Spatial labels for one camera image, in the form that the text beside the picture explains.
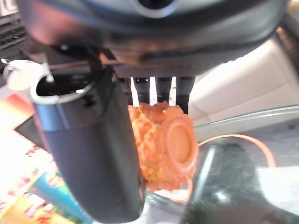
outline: orange knob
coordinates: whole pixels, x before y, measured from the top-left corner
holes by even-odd
[[[147,188],[174,190],[192,179],[198,146],[189,116],[166,102],[129,106],[129,114]]]

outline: white surface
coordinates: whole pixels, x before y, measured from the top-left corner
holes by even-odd
[[[145,204],[140,217],[127,224],[178,224],[180,217]]]
[[[0,0],[0,16],[18,12],[18,7],[13,0]]]
[[[278,208],[299,215],[299,167],[281,167],[276,171],[257,168],[256,172],[267,200]]]
[[[299,104],[299,80],[275,40],[197,79],[189,114],[200,125],[245,113]]]

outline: orange object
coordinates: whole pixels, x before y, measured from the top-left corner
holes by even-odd
[[[128,109],[147,188],[179,189],[196,169],[198,146],[191,119],[166,102]]]

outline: colorful packaging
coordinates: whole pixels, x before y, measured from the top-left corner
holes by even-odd
[[[3,215],[0,224],[74,224],[35,195],[24,195]]]
[[[35,182],[30,191],[56,205],[61,215],[77,217],[81,223],[93,223],[93,219],[83,211],[71,195],[55,163]]]

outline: orange wire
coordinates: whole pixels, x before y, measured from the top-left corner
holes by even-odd
[[[246,139],[248,141],[251,141],[253,144],[255,144],[256,146],[258,146],[263,154],[265,155],[265,158],[266,158],[266,161],[267,161],[267,164],[270,168],[276,168],[276,162],[275,162],[275,158],[273,156],[273,153],[271,152],[271,150],[264,144],[262,143],[260,140],[258,139],[255,139],[253,137],[250,137],[250,136],[247,136],[247,135],[242,135],[242,134],[226,134],[226,135],[220,135],[220,136],[216,136],[216,137],[213,137],[213,138],[210,138],[208,140],[205,140],[201,143],[198,144],[198,146],[202,146],[208,142],[211,142],[215,139],[220,139],[220,138],[228,138],[228,137],[236,137],[236,138],[241,138],[241,139]],[[191,196],[191,193],[192,193],[192,189],[193,189],[193,182],[192,180],[188,180],[187,181],[187,184],[188,184],[188,194],[186,196],[186,198],[184,198],[183,200],[178,200],[178,199],[175,199],[175,198],[170,198],[172,201],[174,202],[177,202],[177,203],[184,203],[184,202],[187,202]]]
[[[205,140],[205,141],[199,143],[198,146],[200,147],[200,146],[202,146],[202,145],[204,145],[204,144],[206,144],[210,141],[213,141],[215,139],[227,138],[227,137],[237,137],[237,138],[246,139],[248,141],[251,141],[252,143],[254,143],[256,146],[258,146],[262,150],[263,154],[266,157],[268,166],[270,168],[276,168],[276,162],[275,162],[275,159],[274,159],[274,156],[273,156],[271,150],[264,143],[262,143],[260,140],[257,140],[255,138],[247,136],[247,135],[242,135],[242,134],[220,135],[220,136],[216,136],[216,137],[210,138],[208,140]]]

